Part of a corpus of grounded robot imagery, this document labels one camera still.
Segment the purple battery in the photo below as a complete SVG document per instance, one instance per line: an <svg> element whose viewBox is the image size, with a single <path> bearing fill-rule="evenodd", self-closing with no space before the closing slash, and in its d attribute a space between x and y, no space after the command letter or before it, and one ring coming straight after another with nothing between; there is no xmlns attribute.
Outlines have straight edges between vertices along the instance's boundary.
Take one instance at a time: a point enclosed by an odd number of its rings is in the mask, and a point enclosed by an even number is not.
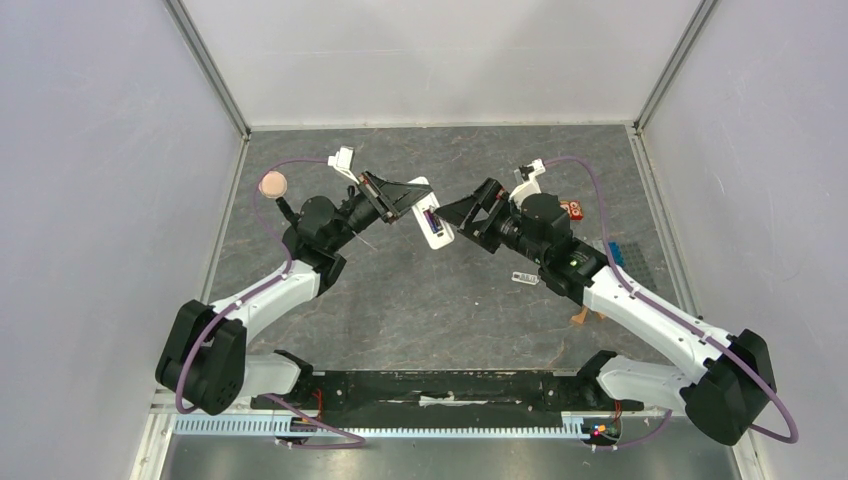
<svg viewBox="0 0 848 480"><path fill-rule="evenodd" d="M427 209L423 212L423 216L427 220L429 228L432 233L436 236L439 236L443 231L443 226L441 225L440 220L436 217L432 209Z"/></svg>

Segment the white remote control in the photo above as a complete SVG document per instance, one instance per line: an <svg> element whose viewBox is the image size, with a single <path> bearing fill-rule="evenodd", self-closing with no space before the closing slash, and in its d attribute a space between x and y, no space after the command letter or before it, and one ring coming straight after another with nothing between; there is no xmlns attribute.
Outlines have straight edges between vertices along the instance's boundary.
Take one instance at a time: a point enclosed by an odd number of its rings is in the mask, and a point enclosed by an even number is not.
<svg viewBox="0 0 848 480"><path fill-rule="evenodd" d="M438 207L440 207L440 202L435 192L431 190L410 209L427 244L432 250L444 248L455 239L451 226L435 214Z"/></svg>

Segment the white remote battery cover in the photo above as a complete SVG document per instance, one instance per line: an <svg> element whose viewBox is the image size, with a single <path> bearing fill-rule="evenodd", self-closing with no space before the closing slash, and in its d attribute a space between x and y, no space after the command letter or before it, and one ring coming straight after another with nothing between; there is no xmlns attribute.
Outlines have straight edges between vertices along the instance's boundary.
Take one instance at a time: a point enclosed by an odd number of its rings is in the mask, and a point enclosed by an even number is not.
<svg viewBox="0 0 848 480"><path fill-rule="evenodd" d="M525 285L538 285L540 282L537 275L524 272L513 272L511 280Z"/></svg>

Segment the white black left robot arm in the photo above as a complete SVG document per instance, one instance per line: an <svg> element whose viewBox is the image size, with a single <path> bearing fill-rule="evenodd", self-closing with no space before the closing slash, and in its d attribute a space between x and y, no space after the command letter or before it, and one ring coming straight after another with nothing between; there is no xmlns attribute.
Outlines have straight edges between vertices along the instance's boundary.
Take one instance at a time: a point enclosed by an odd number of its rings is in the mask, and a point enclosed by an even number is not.
<svg viewBox="0 0 848 480"><path fill-rule="evenodd" d="M340 204L314 196L294 211L283 179L272 171L263 181L289 223L280 241L284 263L239 293L211 304L190 300L176 314L154 377L175 393L181 413L217 415L241 397L266 393L290 408L307 405L314 393L312 379L302 374L307 364L282 351L249 354L248 344L334 286L347 263L341 249L362 231L378 220L396 222L433 195L423 177L395 182L366 171Z"/></svg>

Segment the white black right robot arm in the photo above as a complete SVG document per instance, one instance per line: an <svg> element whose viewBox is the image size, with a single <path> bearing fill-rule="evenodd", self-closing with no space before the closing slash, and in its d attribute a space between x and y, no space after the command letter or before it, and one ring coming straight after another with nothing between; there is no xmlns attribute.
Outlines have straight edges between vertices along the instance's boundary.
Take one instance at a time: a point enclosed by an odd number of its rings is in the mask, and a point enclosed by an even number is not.
<svg viewBox="0 0 848 480"><path fill-rule="evenodd" d="M580 400L602 408L613 399L683 411L710 439L738 443L769 402L775 376L766 341L734 335L680 310L574 236L557 196L534 191L520 202L494 180L436 208L440 220L484 250L506 247L533 261L547 288L616 321L670 365L596 354L577 382Z"/></svg>

